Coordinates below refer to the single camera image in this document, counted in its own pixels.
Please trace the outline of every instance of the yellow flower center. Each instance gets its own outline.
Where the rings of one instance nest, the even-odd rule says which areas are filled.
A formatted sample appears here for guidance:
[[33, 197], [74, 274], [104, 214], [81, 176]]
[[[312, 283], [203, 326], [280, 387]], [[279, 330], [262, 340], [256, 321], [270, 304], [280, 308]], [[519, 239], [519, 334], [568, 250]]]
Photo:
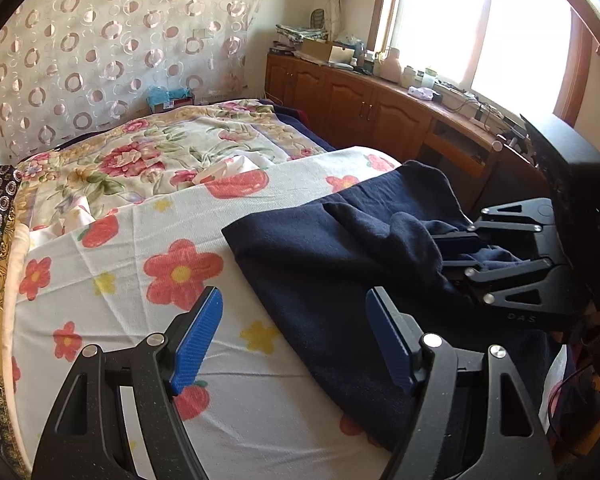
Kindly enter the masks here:
[[188, 282], [191, 277], [191, 269], [180, 265], [171, 271], [171, 279], [176, 283]]

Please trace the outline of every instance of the metal pin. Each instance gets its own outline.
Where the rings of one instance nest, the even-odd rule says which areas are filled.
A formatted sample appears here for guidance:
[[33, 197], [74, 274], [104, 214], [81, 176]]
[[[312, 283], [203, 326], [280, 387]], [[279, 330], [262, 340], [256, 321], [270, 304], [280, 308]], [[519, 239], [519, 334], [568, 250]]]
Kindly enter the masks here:
[[507, 356], [507, 351], [500, 345], [493, 345], [489, 348], [489, 352], [491, 352], [491, 355], [496, 359], [504, 359]]
[[438, 348], [442, 346], [442, 338], [438, 334], [425, 334], [422, 337], [424, 344], [429, 348]]
[[82, 349], [82, 355], [85, 357], [93, 357], [98, 353], [98, 347], [96, 345], [88, 345]]
[[162, 343], [164, 343], [164, 335], [163, 334], [151, 334], [147, 339], [146, 339], [146, 343], [149, 346], [160, 346]]

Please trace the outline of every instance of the window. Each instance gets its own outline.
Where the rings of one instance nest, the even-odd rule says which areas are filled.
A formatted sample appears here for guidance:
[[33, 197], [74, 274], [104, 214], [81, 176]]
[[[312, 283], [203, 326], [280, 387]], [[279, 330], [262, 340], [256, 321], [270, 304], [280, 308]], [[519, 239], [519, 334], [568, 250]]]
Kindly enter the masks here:
[[552, 113], [571, 37], [566, 0], [398, 0], [388, 27], [403, 65], [504, 112]]

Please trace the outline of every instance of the folded garment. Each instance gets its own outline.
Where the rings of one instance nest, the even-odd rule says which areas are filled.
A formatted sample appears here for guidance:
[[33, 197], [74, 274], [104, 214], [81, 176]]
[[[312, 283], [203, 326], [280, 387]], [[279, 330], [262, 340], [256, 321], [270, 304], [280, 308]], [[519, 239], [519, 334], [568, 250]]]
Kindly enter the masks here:
[[[469, 224], [446, 177], [410, 161], [304, 206], [251, 214], [222, 233], [318, 384], [392, 450], [416, 399], [393, 384], [366, 319], [365, 296], [373, 286], [384, 286], [400, 311], [453, 346], [484, 352], [503, 345], [540, 407], [558, 347], [542, 331], [494, 322], [441, 273], [443, 257], [431, 235]], [[517, 263], [509, 252], [487, 245], [453, 255], [459, 258], [489, 268]]]

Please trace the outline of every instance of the white sheet with red flowers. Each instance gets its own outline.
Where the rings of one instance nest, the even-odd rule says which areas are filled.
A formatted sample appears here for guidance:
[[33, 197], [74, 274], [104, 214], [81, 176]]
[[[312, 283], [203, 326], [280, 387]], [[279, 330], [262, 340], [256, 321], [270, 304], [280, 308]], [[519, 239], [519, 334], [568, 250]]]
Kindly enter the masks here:
[[266, 170], [319, 153], [320, 146], [256, 100], [178, 108], [21, 163], [18, 220], [34, 230], [62, 224], [61, 231], [80, 200], [97, 219], [221, 178], [219, 165], [239, 157]]
[[[310, 377], [244, 279], [221, 228], [397, 165], [368, 148], [303, 158], [122, 208], [30, 251], [13, 340], [15, 403], [29, 459], [83, 346], [134, 346], [215, 285], [224, 297], [222, 321], [196, 382], [176, 400], [209, 478], [378, 478], [389, 454]], [[123, 395], [129, 406], [132, 394]], [[138, 472], [151, 479], [135, 410], [125, 413]]]

